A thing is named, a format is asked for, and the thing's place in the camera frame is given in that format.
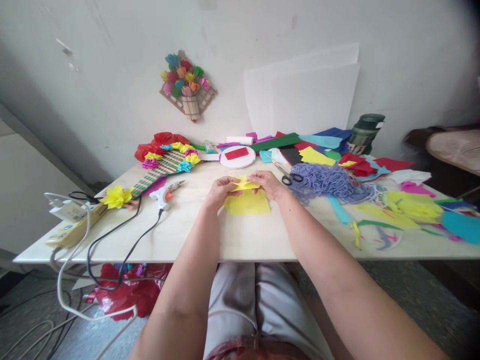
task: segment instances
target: white table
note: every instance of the white table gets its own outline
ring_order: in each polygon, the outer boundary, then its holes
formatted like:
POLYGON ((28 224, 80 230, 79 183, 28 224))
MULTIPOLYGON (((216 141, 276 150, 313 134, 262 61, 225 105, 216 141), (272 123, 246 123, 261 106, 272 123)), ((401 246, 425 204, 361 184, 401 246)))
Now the white table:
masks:
MULTIPOLYGON (((213 161, 198 164, 191 173, 184 172, 170 176, 167 184, 180 180, 185 180, 185 183, 173 193, 174 197, 169 201, 170 210, 164 212, 156 228, 143 237, 128 262, 173 262, 191 229, 212 181, 225 175, 248 175, 256 170, 272 170, 278 178, 282 176, 271 163, 263 164, 259 158, 249 167, 242 169, 228 169, 217 161, 213 161)), ((109 187, 121 185, 124 189, 129 188, 141 179, 145 172, 146 170, 142 169, 141 164, 137 164, 109 187)), ((393 181, 388 179, 380 181, 389 189, 396 189, 393 181)), ((429 190, 438 194, 437 199, 446 198, 445 195, 431 188, 429 190)), ((269 204, 271 213, 264 215, 231 216, 225 209, 220 211, 221 261, 296 261, 279 207, 274 201, 269 201, 269 204)), ((358 222, 363 219, 379 221, 377 218, 356 210, 353 205, 348 204, 344 208, 358 222)), ((361 240, 360 250, 354 245, 354 231, 339 222, 326 197, 312 200, 307 209, 359 260, 480 259, 480 246, 464 241, 453 242, 447 237, 431 235, 416 229, 405 230, 401 243, 395 248, 380 251, 377 248, 380 248, 382 244, 374 241, 374 239, 379 239, 378 232, 374 226, 370 225, 360 227, 365 238, 365 240, 361 240)), ((109 210, 90 230, 82 250, 73 257, 72 261, 84 263, 89 244, 133 214, 133 211, 126 209, 109 210)), ((133 243, 155 223, 157 215, 157 201, 144 196, 138 217, 102 240, 93 253, 92 261, 96 263, 122 262, 133 243)), ((44 245, 44 242, 51 233, 65 225, 65 223, 60 223, 17 256, 14 262, 48 263, 52 248, 44 245)), ((57 255, 59 261, 66 259, 70 251, 71 249, 61 251, 57 255)))

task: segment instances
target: leg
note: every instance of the leg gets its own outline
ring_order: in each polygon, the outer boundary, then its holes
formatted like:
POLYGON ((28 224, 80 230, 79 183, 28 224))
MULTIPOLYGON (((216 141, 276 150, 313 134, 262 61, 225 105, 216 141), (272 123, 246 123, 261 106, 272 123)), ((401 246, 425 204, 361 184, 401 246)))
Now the leg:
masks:
POLYGON ((211 286, 203 358, 230 339, 256 333, 255 264, 224 262, 211 286))
POLYGON ((333 359, 307 302, 283 263, 258 264, 255 284, 262 336, 295 345, 311 359, 333 359))

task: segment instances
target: green bottle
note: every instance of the green bottle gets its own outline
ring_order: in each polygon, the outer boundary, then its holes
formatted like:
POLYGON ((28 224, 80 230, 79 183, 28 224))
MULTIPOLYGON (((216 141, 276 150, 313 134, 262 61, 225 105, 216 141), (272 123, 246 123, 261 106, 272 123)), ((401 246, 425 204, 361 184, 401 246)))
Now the green bottle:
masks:
POLYGON ((385 123, 385 115, 363 114, 353 126, 347 140, 348 151, 354 155, 372 152, 372 141, 385 123))

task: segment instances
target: power strip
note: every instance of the power strip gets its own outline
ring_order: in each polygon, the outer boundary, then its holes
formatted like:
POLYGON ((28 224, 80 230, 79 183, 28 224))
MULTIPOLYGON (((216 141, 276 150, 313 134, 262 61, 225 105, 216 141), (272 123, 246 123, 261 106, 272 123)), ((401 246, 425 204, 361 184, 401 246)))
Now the power strip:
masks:
MULTIPOLYGON (((94 226, 100 218, 107 212, 107 206, 103 203, 91 205, 87 203, 90 209, 90 228, 94 226)), ((80 221, 75 223, 68 223, 62 221, 60 228, 55 231, 45 245, 52 248, 71 248, 76 245, 85 235, 87 231, 87 216, 84 216, 80 221)))

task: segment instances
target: tiled floor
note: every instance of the tiled floor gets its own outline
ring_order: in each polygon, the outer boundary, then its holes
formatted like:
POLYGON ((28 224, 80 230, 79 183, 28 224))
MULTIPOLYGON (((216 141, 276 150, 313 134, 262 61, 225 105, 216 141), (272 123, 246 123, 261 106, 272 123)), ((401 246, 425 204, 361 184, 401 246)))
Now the tiled floor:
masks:
MULTIPOLYGON (((480 324, 480 314, 470 311, 454 298, 433 276, 417 262, 368 261, 363 267, 377 283, 426 331, 426 333, 453 359, 469 359, 468 349, 479 334, 475 324, 480 324)), ((52 274, 34 272, 20 282, 0 304, 15 306, 42 292, 55 289, 56 282, 37 277, 52 277, 52 274)), ((306 275, 301 276, 301 287, 307 293, 315 292, 306 275)), ((70 290, 73 282, 65 281, 64 289, 70 290)), ((71 293, 72 304, 77 306, 80 291, 71 293)), ((97 305, 86 312, 91 317, 102 315, 97 305)), ((0 355, 5 352, 34 325, 51 320, 55 324, 65 319, 60 310, 56 292, 38 296, 6 315, 0 315, 0 355)), ((137 319, 112 345, 104 359, 125 359, 146 319, 137 319)), ((96 359, 105 345, 126 324, 110 319, 88 322, 77 319, 51 359, 96 359)), ((39 327, 10 353, 6 359, 17 359, 48 327, 39 327)), ((47 359, 58 337, 55 332, 38 359, 47 359)), ((25 359, 33 359, 33 350, 25 359)))

